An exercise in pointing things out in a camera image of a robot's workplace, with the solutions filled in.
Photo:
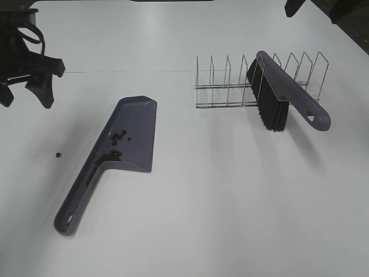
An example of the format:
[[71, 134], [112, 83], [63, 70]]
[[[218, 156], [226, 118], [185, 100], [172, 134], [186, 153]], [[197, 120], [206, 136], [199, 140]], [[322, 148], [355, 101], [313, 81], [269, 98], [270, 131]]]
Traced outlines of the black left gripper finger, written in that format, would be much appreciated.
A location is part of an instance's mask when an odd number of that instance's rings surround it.
[[25, 87], [38, 98], [44, 108], [51, 108], [54, 102], [51, 74], [40, 74], [33, 76], [26, 83]]
[[14, 95], [7, 85], [0, 84], [0, 103], [4, 107], [9, 107], [14, 100]]

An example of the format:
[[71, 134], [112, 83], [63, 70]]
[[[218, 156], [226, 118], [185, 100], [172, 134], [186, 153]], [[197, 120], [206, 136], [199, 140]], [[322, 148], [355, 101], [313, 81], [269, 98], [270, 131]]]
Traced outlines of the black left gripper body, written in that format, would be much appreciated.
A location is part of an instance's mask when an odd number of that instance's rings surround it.
[[46, 42], [35, 25], [14, 25], [1, 20], [1, 82], [37, 74], [62, 77], [61, 59], [45, 55]]

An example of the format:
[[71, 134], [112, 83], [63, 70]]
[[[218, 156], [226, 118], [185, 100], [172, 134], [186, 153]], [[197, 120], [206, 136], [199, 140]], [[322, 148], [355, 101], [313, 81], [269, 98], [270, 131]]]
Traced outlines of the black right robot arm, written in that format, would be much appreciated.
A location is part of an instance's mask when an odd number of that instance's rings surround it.
[[293, 17], [306, 0], [287, 0], [284, 6], [285, 14], [287, 17]]

